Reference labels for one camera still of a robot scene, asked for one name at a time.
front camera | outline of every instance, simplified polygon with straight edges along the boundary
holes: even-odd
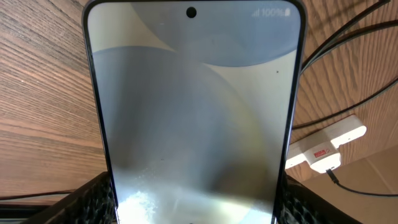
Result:
[[[197,16],[197,10],[194,7],[189,7],[187,9],[187,16],[191,19],[194,18],[195,16]]]

smartphone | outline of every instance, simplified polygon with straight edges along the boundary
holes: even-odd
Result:
[[[298,1],[90,1],[83,34],[119,223],[272,223]]]

wooden surface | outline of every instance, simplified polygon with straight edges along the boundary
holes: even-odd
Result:
[[[306,0],[308,57],[375,1]],[[0,195],[74,189],[106,170],[85,46],[86,0],[0,0]],[[353,29],[398,19],[398,1]],[[339,111],[398,75],[398,28],[356,39],[309,68],[300,80],[295,124]],[[342,146],[343,164],[398,145],[398,86],[350,113],[293,132],[296,141],[355,113],[368,127]],[[316,175],[306,164],[288,170]],[[53,200],[34,200],[52,203]]]

signal icon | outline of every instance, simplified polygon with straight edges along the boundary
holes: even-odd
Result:
[[[251,17],[259,17],[260,16],[260,9],[257,9],[251,14]]]
[[[289,8],[285,9],[285,16],[290,16],[290,9]]]

mesh holder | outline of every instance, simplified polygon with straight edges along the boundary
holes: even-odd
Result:
[[[109,224],[115,218],[110,178],[103,172],[23,224]]]
[[[279,224],[359,223],[286,174],[281,191]],[[103,172],[23,224],[109,224],[115,222],[114,205],[109,175]]]

